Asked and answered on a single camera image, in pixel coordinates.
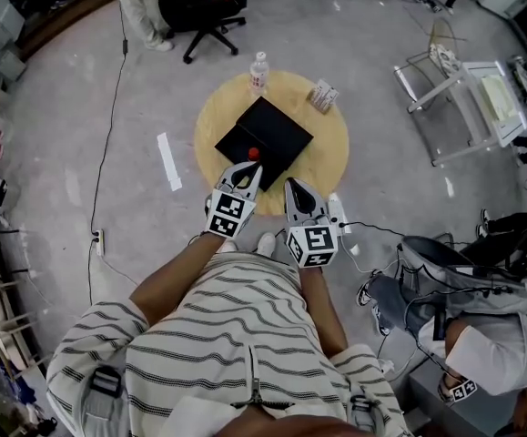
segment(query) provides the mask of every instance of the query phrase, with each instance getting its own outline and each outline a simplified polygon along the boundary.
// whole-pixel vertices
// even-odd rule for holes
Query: orange object
[[[248,159],[251,162],[257,162],[259,160],[259,149],[257,149],[256,147],[251,147],[248,150]]]

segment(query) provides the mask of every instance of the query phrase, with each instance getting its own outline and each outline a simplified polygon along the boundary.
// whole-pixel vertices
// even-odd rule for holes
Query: white striped shirt
[[[86,421],[104,411],[98,405],[84,410],[84,401],[104,364],[123,371],[123,403],[106,416],[119,422],[119,435],[160,435],[183,397],[248,401],[253,377],[262,406],[276,418],[308,412],[354,423],[350,400],[357,391],[382,418],[379,437],[409,435],[372,350],[355,345],[328,360],[297,271],[256,254],[216,255],[177,310],[151,329],[129,300],[89,309],[63,339],[47,374],[49,400],[75,435],[97,432]],[[268,402],[286,404],[276,410]]]

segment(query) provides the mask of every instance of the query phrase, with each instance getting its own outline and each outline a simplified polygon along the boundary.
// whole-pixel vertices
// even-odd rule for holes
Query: wooden tabletop
[[[283,215],[283,184],[287,177],[299,178],[327,198],[340,182],[348,163],[349,143],[346,123],[338,107],[322,115],[307,100],[314,83],[287,71],[271,71],[265,98],[313,135],[303,152],[271,187],[257,194],[255,212],[260,215]],[[230,79],[207,100],[198,116],[194,150],[198,166],[214,187],[231,162],[215,145],[238,118],[256,100],[248,87],[248,73]]]

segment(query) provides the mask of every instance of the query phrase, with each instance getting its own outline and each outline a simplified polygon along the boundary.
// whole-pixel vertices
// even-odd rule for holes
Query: sneaker
[[[263,233],[259,243],[257,243],[257,253],[271,259],[273,251],[275,251],[275,235],[270,232]]]
[[[217,251],[218,254],[223,252],[235,252],[238,251],[237,245],[233,241],[225,241],[220,249]]]
[[[369,283],[366,282],[360,287],[358,293],[356,293],[356,304],[359,306],[366,306],[370,300],[372,300],[372,297],[369,294]]]
[[[380,325],[380,309],[378,304],[372,306],[372,317],[374,317],[374,320],[376,321],[376,325],[379,328],[380,335],[382,335],[383,337],[388,337],[390,335],[390,329],[387,329],[386,327]]]
[[[146,48],[157,50],[158,52],[169,52],[174,48],[169,40],[158,39],[156,42],[146,42]]]
[[[488,212],[488,209],[483,208],[481,210],[481,224],[483,225],[483,229],[488,231],[488,222],[490,221],[490,213]]]
[[[483,225],[476,225],[475,227],[475,236],[478,238],[485,238],[488,236],[487,230],[483,227]]]

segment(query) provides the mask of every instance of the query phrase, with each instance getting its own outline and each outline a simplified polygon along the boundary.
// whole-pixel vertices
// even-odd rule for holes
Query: hand
[[[527,429],[527,395],[524,391],[518,394],[513,418],[514,430],[525,431]]]

